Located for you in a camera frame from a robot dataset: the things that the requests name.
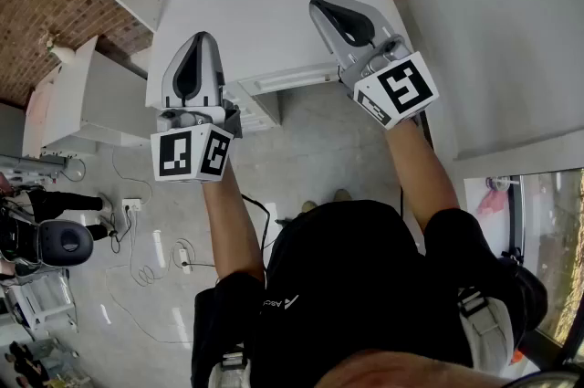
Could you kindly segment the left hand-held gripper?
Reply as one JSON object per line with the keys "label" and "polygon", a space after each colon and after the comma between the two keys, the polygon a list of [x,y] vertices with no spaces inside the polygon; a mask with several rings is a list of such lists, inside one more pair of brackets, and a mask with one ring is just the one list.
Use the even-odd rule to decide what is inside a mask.
{"label": "left hand-held gripper", "polygon": [[[162,77],[169,100],[220,100],[223,68],[215,39],[198,32],[177,51]],[[240,110],[220,106],[171,108],[157,118],[151,135],[154,178],[158,182],[218,182],[234,139],[242,136]]]}

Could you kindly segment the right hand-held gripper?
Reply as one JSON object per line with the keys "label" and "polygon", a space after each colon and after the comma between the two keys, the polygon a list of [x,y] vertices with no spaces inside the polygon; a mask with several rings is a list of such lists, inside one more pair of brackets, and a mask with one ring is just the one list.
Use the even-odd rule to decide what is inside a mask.
{"label": "right hand-held gripper", "polygon": [[[385,130],[438,100],[422,54],[411,52],[402,36],[391,37],[377,8],[357,0],[310,0],[308,12],[328,52],[346,68],[340,80],[351,99]],[[366,45],[378,46],[366,53]]]}

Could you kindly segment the person's left forearm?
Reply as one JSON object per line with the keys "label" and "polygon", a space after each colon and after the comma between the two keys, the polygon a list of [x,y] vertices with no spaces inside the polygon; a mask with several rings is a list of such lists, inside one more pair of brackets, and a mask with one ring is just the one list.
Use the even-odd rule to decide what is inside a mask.
{"label": "person's left forearm", "polygon": [[264,283],[263,256],[231,162],[221,181],[202,187],[218,277],[244,273]]}

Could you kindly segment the person's right forearm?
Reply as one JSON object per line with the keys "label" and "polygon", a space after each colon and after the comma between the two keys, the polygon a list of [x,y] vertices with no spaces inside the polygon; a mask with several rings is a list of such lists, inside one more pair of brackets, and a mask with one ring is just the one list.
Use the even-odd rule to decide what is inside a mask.
{"label": "person's right forearm", "polygon": [[405,198],[425,233],[437,213],[460,208],[454,186],[414,121],[397,124],[385,139]]}

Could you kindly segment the white desk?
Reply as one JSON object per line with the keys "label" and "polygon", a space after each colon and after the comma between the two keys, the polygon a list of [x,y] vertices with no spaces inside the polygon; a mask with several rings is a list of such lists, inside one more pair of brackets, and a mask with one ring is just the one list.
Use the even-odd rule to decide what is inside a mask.
{"label": "white desk", "polygon": [[[216,40],[225,96],[241,111],[244,131],[281,122],[278,92],[331,83],[338,66],[308,12],[310,0],[163,0],[154,35],[145,103],[162,107],[162,77],[179,48],[195,33]],[[407,30],[394,0],[357,0],[377,8],[393,34]]]}

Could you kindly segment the white low cabinet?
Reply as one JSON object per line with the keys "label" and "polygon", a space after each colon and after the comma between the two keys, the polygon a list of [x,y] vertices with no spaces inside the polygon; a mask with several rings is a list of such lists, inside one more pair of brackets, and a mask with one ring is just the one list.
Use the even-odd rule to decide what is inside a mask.
{"label": "white low cabinet", "polygon": [[26,108],[22,154],[80,157],[99,142],[144,146],[156,132],[147,82],[96,50],[93,37],[36,86]]}

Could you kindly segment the white vase with flowers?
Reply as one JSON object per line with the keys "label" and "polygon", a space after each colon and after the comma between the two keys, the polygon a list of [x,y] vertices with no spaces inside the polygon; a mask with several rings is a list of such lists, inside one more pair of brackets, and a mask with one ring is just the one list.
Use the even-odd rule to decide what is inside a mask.
{"label": "white vase with flowers", "polygon": [[76,51],[70,47],[65,47],[57,42],[57,36],[48,34],[45,46],[49,54],[54,55],[63,64],[70,64],[76,57]]}

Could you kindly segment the grey metal stand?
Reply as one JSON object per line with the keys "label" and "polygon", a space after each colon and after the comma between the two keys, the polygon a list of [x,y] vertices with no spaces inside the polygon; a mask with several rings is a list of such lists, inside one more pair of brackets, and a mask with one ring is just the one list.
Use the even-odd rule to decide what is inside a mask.
{"label": "grey metal stand", "polygon": [[13,186],[46,186],[59,178],[77,183],[85,178],[86,171],[85,163],[77,158],[48,155],[33,159],[0,154],[0,173]]}

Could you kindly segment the black office chair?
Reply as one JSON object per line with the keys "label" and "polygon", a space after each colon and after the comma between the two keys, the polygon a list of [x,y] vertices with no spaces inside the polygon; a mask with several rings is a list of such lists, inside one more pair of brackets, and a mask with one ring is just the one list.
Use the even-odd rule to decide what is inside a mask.
{"label": "black office chair", "polygon": [[70,220],[47,220],[37,228],[37,252],[50,267],[74,267],[89,260],[93,252],[89,230]]}

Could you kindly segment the clear cup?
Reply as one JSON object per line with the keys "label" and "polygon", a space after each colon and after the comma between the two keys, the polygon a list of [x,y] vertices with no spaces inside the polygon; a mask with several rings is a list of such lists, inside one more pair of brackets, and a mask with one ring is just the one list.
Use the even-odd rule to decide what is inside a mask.
{"label": "clear cup", "polygon": [[486,177],[485,185],[491,191],[506,192],[513,185],[520,185],[520,181],[513,176]]}

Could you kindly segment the pink cloth item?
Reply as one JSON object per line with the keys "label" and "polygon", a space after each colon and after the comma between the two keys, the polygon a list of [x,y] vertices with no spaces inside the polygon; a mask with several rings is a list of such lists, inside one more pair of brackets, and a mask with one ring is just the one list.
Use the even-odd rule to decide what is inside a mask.
{"label": "pink cloth item", "polygon": [[507,191],[488,190],[485,197],[476,208],[479,215],[493,215],[501,212],[506,207]]}

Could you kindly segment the person's black shirt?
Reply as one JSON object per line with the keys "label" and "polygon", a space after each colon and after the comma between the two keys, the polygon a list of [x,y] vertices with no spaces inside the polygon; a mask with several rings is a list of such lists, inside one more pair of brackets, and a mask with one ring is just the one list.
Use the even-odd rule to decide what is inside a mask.
{"label": "person's black shirt", "polygon": [[[207,388],[242,347],[251,388],[313,388],[367,350],[398,351],[473,368],[471,318],[501,309],[513,346],[548,311],[543,284],[496,257],[476,219],[436,213],[424,250],[395,209],[361,200],[324,204],[279,234],[264,279],[222,278],[195,299],[193,388]],[[463,306],[477,296],[477,310]]]}

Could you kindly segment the window frame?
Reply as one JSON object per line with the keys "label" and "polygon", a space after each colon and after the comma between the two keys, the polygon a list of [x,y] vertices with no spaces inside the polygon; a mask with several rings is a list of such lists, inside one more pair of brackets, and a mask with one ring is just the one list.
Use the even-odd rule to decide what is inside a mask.
{"label": "window frame", "polygon": [[512,180],[509,252],[548,293],[547,314],[520,349],[541,368],[584,367],[584,169]]}

